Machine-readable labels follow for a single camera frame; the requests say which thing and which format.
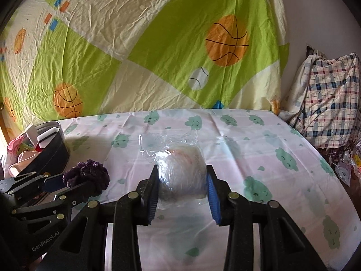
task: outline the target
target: basketball print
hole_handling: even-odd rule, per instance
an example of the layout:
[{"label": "basketball print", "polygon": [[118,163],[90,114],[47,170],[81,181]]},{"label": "basketball print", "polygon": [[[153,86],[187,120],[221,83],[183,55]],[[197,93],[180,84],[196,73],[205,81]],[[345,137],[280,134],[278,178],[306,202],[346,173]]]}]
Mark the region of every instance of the basketball print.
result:
[{"label": "basketball print", "polygon": [[64,82],[55,88],[53,104],[55,111],[64,118],[79,117],[83,111],[83,102],[77,89]]},{"label": "basketball print", "polygon": [[280,98],[279,97],[273,97],[271,99],[271,109],[272,112],[276,115],[280,112]]},{"label": "basketball print", "polygon": [[226,67],[240,61],[249,46],[248,31],[234,15],[214,23],[205,39],[208,56],[218,66]]},{"label": "basketball print", "polygon": [[189,87],[193,91],[198,91],[205,87],[208,82],[209,72],[204,67],[199,67],[195,71],[192,72],[188,79]]},{"label": "basketball print", "polygon": [[19,54],[21,52],[21,49],[24,44],[25,35],[26,35],[26,29],[24,29],[24,28],[19,30],[18,34],[16,35],[15,42],[14,42],[14,53],[15,54]]},{"label": "basketball print", "polygon": [[16,115],[14,113],[14,109],[13,109],[13,106],[11,105],[11,102],[10,102],[10,99],[8,97],[6,97],[4,99],[4,105],[6,107],[6,110],[8,111],[11,119],[16,122]]}]

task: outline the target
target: green and yellow comforter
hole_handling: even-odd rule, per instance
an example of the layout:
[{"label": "green and yellow comforter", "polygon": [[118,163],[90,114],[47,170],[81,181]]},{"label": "green and yellow comforter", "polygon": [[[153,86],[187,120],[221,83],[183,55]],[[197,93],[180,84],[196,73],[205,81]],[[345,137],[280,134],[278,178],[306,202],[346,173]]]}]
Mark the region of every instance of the green and yellow comforter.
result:
[{"label": "green and yellow comforter", "polygon": [[11,137],[29,123],[172,108],[273,109],[282,0],[26,0],[0,37]]}]

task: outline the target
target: white wall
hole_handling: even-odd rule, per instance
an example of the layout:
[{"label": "white wall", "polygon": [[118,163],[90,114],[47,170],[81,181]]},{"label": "white wall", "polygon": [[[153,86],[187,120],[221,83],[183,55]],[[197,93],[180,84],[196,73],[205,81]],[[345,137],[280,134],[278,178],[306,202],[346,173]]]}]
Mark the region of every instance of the white wall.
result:
[{"label": "white wall", "polygon": [[355,52],[361,57],[361,28],[342,0],[283,0],[290,51],[282,77],[282,95],[305,60],[306,45],[334,59]]}]

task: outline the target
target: fabric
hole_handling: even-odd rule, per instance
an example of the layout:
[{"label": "fabric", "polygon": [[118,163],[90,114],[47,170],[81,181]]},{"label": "fabric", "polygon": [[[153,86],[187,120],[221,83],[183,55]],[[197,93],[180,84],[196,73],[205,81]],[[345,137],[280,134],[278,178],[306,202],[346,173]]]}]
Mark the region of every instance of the fabric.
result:
[{"label": "fabric", "polygon": [[[109,187],[95,198],[101,203],[116,201],[149,177],[153,164],[140,153],[140,134],[196,132],[206,164],[218,178],[250,200],[279,201],[327,265],[341,270],[360,243],[360,219],[332,169],[305,138],[269,111],[159,110],[60,122],[71,151],[68,169],[87,159],[107,168]],[[227,238],[228,227],[215,224],[206,200],[157,210],[151,226],[138,227],[142,270],[222,270]],[[259,270],[259,244],[255,262]]]},{"label": "fabric", "polygon": [[12,177],[12,175],[9,171],[9,168],[11,165],[17,163],[17,161],[18,161],[17,152],[24,139],[25,139],[25,136],[20,135],[17,138],[13,139],[7,146],[6,156],[4,159],[4,163],[2,164],[2,167],[4,169],[4,178],[5,179]]},{"label": "fabric", "polygon": [[26,0],[0,39],[8,132],[111,112],[277,111],[286,29],[282,0]]},{"label": "fabric", "polygon": [[11,177],[18,176],[38,155],[40,152],[24,151],[18,157],[18,162],[9,166],[9,174]]},{"label": "fabric", "polygon": [[316,148],[355,146],[361,139],[360,60],[309,56],[280,116]]}]

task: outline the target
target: blue square print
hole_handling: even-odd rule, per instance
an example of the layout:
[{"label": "blue square print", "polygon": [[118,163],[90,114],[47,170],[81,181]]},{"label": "blue square print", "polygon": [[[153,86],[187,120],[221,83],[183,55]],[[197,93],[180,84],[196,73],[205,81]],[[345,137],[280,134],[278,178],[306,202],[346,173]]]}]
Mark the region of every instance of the blue square print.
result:
[{"label": "blue square print", "polygon": [[59,7],[59,5],[61,4],[63,0],[56,0],[55,3],[54,3],[54,6],[55,7]]},{"label": "blue square print", "polygon": [[220,100],[217,100],[217,102],[213,105],[212,109],[223,109],[224,105],[221,103]]},{"label": "blue square print", "polygon": [[51,22],[51,24],[50,24],[50,26],[49,26],[49,29],[50,29],[51,31],[54,31],[55,28],[56,28],[56,26],[58,25],[58,23],[59,23],[59,21],[57,21],[56,19],[54,19],[54,20]]}]

